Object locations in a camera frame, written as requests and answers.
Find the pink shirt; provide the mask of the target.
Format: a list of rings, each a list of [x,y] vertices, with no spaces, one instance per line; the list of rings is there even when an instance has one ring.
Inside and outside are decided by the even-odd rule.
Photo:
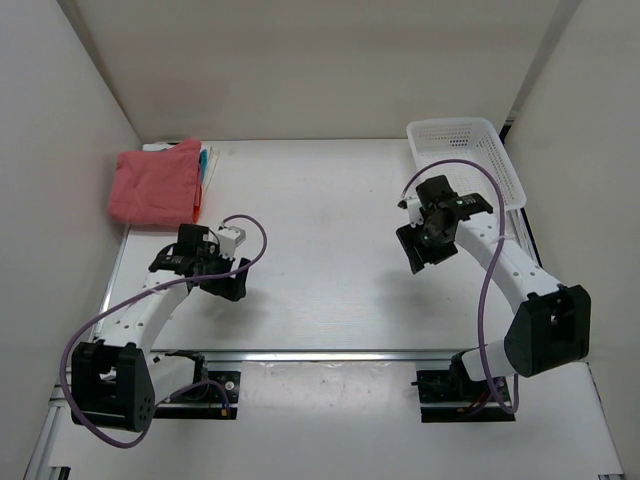
[[[120,153],[107,206],[110,218],[139,226],[192,224],[201,182],[199,155],[200,142],[194,139],[164,151]]]

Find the white t shirt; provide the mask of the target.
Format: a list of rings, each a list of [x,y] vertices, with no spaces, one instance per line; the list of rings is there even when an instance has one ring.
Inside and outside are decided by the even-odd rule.
[[[168,150],[176,146],[177,146],[177,143],[155,142],[155,143],[144,144],[142,146],[142,150],[145,152],[157,152],[157,151]],[[203,196],[205,196],[209,188],[209,185],[211,183],[211,180],[213,178],[220,153],[218,149],[214,148],[213,146],[205,142],[200,143],[200,151],[202,149],[206,149],[208,153],[208,165],[206,169],[206,176],[205,176],[204,183],[202,183]]]

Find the teal polo shirt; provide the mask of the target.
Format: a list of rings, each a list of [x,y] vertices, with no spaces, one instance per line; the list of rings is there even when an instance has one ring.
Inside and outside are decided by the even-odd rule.
[[[207,165],[208,165],[208,153],[206,149],[202,149],[199,155],[199,169],[200,169],[201,183],[204,183]]]

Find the orange shirt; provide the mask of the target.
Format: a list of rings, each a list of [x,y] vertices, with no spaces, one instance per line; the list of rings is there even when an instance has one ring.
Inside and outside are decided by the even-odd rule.
[[[193,224],[196,224],[200,218],[202,199],[203,199],[203,187],[202,187],[202,183],[198,182],[195,190],[193,211],[191,216],[191,222]]]

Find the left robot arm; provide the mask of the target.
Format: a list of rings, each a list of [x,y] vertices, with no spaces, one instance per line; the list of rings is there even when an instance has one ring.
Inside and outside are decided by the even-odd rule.
[[[245,230],[236,226],[179,227],[176,241],[149,265],[143,298],[128,302],[111,326],[74,348],[66,396],[74,404],[75,423],[144,432],[158,403],[174,396],[198,400],[206,395],[210,377],[203,355],[185,350],[155,354],[152,348],[192,290],[229,301],[245,296],[251,262],[235,257],[245,239]]]

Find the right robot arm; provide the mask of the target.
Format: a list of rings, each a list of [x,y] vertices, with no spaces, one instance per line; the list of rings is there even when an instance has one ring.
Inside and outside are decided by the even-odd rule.
[[[403,195],[399,206],[409,222],[396,235],[413,273],[464,249],[486,272],[481,293],[497,286],[514,314],[503,339],[452,357],[448,382],[455,396],[470,400],[487,390],[488,374],[496,380],[530,378],[587,356],[589,293],[580,285],[564,285],[506,237],[500,201],[460,195],[439,175],[420,183],[414,195]]]

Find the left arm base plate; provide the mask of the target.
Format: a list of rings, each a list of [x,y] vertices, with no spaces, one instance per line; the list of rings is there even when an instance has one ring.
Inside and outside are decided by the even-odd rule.
[[[220,390],[205,385],[181,394],[169,403],[161,404],[155,419],[170,420],[235,420],[241,391],[240,363],[213,363],[208,365],[208,378],[217,382],[226,393],[228,404],[223,405]]]

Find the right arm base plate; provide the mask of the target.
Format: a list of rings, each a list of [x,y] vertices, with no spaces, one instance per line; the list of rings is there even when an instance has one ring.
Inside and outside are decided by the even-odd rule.
[[[463,385],[447,370],[418,370],[411,385],[418,389],[423,424],[515,421],[492,398],[485,381]]]

